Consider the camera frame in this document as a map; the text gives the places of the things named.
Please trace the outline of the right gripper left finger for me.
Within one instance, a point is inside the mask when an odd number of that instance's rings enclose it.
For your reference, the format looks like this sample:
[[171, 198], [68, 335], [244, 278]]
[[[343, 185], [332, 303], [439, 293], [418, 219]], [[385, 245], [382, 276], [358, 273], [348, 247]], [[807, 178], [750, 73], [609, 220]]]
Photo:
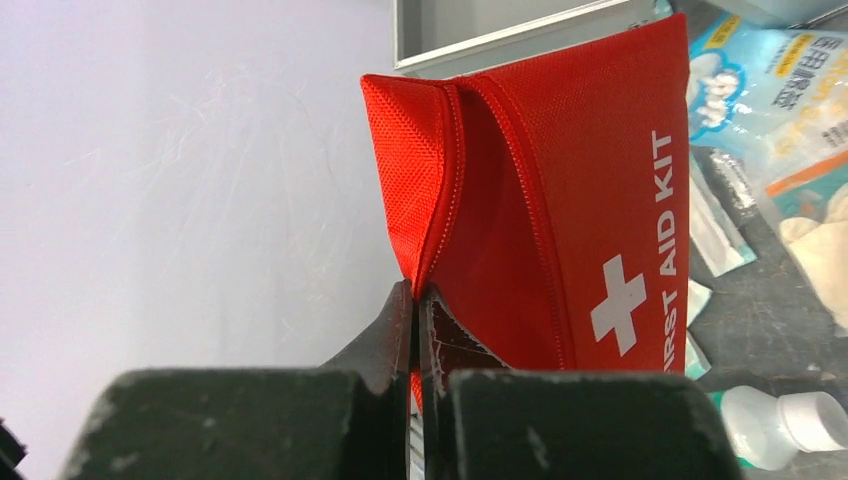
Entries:
[[376, 318], [321, 367], [355, 372], [373, 394], [408, 398], [413, 310], [410, 282], [395, 283]]

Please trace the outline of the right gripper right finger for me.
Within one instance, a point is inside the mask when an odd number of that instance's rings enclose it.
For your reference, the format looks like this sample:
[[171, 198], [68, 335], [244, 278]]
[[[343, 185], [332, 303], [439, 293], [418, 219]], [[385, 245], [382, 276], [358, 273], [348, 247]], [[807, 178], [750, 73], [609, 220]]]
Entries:
[[444, 396], [450, 374], [465, 369], [509, 369], [459, 322], [436, 285], [418, 303], [418, 404], [427, 392]]

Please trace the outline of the red first aid pouch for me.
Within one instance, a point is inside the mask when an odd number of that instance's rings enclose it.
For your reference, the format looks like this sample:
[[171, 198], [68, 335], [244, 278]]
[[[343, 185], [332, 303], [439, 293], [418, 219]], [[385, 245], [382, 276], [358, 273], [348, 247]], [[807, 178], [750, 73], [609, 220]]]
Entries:
[[444, 80], [360, 86], [388, 236], [415, 299], [506, 366], [684, 370], [682, 13]]

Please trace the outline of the white bandage strip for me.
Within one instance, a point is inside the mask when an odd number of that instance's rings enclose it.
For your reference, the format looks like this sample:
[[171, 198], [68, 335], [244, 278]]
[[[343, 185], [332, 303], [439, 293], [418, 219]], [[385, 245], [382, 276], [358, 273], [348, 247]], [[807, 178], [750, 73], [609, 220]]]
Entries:
[[689, 160], [690, 238], [713, 277], [757, 259], [740, 231], [708, 186], [694, 156]]

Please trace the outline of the grey metal case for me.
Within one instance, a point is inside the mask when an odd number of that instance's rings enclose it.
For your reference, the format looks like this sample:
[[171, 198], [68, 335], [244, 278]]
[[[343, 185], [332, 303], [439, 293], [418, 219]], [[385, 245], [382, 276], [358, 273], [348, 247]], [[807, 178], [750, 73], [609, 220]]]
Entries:
[[394, 69], [447, 79], [561, 50], [672, 13], [652, 0], [420, 0], [392, 3]]

